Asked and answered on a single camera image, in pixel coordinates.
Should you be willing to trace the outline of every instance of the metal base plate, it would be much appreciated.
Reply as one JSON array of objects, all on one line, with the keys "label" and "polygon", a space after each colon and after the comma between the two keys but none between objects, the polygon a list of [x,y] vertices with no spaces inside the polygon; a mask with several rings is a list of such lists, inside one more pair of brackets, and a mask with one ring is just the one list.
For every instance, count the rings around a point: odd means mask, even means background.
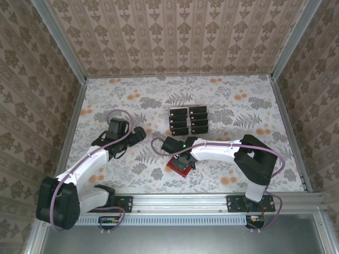
[{"label": "metal base plate", "polygon": [[[126,213],[131,213],[133,208],[133,196],[116,196],[114,206],[119,206],[125,210]],[[91,210],[90,213],[98,213],[97,210]],[[120,213],[120,210],[101,210],[99,213]]]},{"label": "metal base plate", "polygon": [[256,204],[253,202],[251,208],[248,208],[244,202],[244,195],[227,196],[227,211],[229,213],[239,212],[275,212],[273,197],[264,195],[261,202]]}]

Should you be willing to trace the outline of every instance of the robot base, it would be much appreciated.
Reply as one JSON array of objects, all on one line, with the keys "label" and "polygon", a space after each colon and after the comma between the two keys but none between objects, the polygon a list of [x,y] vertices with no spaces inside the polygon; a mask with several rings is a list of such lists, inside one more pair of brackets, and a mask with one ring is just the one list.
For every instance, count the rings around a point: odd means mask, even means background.
[{"label": "robot base", "polygon": [[270,195],[263,195],[259,203],[249,200],[245,195],[230,195],[227,196],[227,211],[229,213],[275,212],[275,206]]}]

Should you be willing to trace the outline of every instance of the patterned wall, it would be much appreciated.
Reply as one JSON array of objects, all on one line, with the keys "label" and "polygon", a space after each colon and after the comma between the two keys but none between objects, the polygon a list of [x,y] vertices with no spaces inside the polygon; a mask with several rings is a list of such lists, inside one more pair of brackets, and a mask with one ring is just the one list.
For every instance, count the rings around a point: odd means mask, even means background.
[{"label": "patterned wall", "polygon": [[323,0],[279,77],[299,148],[339,234],[339,1]]},{"label": "patterned wall", "polygon": [[0,1],[0,253],[20,253],[79,83],[29,0]]},{"label": "patterned wall", "polygon": [[88,76],[269,73],[306,0],[47,0]]}]

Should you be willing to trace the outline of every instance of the red object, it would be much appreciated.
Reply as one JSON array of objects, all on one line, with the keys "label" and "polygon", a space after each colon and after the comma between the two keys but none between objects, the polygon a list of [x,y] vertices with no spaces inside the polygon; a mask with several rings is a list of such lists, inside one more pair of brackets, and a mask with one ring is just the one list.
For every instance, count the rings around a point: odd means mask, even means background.
[{"label": "red object", "polygon": [[191,171],[191,169],[193,168],[192,166],[188,166],[185,170],[179,170],[176,167],[174,167],[174,165],[172,164],[172,160],[174,160],[175,158],[172,157],[169,162],[167,163],[166,166],[170,167],[170,169],[174,170],[175,172],[177,172],[179,175],[181,175],[182,177],[186,177],[187,174]]}]

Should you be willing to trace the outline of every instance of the black clamp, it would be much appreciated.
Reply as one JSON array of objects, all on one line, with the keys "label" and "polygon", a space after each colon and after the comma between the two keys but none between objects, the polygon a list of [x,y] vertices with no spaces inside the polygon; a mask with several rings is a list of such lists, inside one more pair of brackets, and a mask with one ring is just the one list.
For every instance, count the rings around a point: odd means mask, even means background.
[{"label": "black clamp", "polygon": [[[122,138],[129,130],[129,123],[123,119],[111,119],[108,131],[104,131],[100,136],[92,142],[92,146],[102,147],[115,140]],[[112,158],[119,159],[125,153],[128,147],[132,147],[146,137],[146,132],[142,127],[135,127],[135,133],[130,133],[125,139],[120,142],[104,148],[109,152],[109,160]]]}]

